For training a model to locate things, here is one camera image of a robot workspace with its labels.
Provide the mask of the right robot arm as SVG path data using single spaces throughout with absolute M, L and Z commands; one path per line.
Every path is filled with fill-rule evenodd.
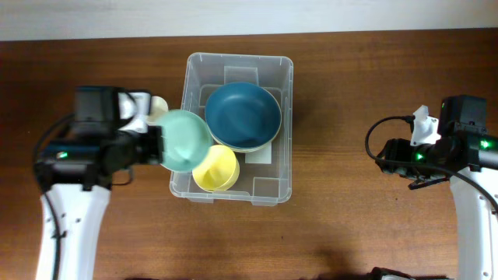
M 439 117 L 426 106 L 403 116 L 410 139 L 393 138 L 367 155 L 383 173 L 417 190 L 450 184 L 458 219 L 458 278 L 497 277 L 497 138 L 486 128 L 486 100 L 449 96 Z

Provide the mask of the yellow small bowl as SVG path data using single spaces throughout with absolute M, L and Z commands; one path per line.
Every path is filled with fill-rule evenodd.
M 236 154 L 225 145 L 211 146 L 203 162 L 192 171 L 195 183 L 208 192 L 229 190 L 239 175 Z

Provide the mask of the mint green small bowl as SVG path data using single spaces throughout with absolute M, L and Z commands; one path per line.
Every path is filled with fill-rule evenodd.
M 187 110 L 171 110 L 156 121 L 162 128 L 163 162 L 168 170 L 188 173 L 199 166 L 213 140 L 205 121 Z

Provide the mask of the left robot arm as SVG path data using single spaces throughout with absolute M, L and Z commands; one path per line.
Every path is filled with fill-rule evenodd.
M 81 86 L 75 110 L 51 125 L 33 151 L 43 226 L 38 279 L 91 279 L 113 175 L 163 161 L 162 129 L 149 125 L 144 89 Z

